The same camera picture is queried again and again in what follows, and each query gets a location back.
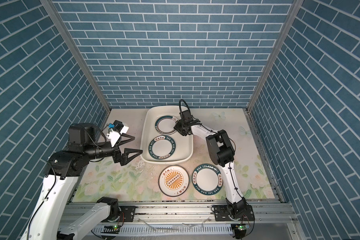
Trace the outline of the green rim plate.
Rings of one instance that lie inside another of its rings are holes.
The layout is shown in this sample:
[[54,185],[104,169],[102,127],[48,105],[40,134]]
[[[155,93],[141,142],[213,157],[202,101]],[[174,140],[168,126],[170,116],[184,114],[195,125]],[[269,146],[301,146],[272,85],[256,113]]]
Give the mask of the green rim plate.
[[175,125],[177,121],[176,117],[170,115],[159,117],[155,122],[155,129],[159,134],[171,135],[176,132]]
[[169,136],[158,136],[148,145],[149,155],[154,160],[165,160],[171,157],[176,150],[176,142]]
[[192,183],[197,192],[202,195],[216,195],[223,186],[220,170],[211,164],[201,164],[192,173]]

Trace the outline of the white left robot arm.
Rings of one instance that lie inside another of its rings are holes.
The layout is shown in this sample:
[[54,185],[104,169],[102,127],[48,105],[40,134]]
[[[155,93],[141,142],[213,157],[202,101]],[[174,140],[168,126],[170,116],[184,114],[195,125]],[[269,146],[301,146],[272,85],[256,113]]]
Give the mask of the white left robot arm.
[[40,196],[21,237],[23,240],[81,240],[103,221],[117,224],[124,220],[119,201],[101,197],[79,219],[59,228],[66,204],[90,162],[112,157],[115,164],[125,166],[142,154],[138,149],[120,150],[121,145],[135,139],[127,134],[128,129],[125,123],[114,121],[107,134],[101,133],[104,142],[97,143],[96,132],[101,129],[96,125],[81,123],[69,127],[66,147],[47,161]]

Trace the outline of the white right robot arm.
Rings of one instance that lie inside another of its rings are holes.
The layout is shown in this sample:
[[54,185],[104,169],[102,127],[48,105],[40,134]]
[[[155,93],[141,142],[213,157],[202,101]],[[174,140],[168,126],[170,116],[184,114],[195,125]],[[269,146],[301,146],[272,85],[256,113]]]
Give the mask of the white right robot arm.
[[226,190],[227,211],[233,220],[255,221],[252,206],[242,194],[234,169],[235,150],[231,139],[224,130],[210,130],[198,119],[180,119],[174,129],[182,136],[195,135],[205,139],[209,156],[222,174]]

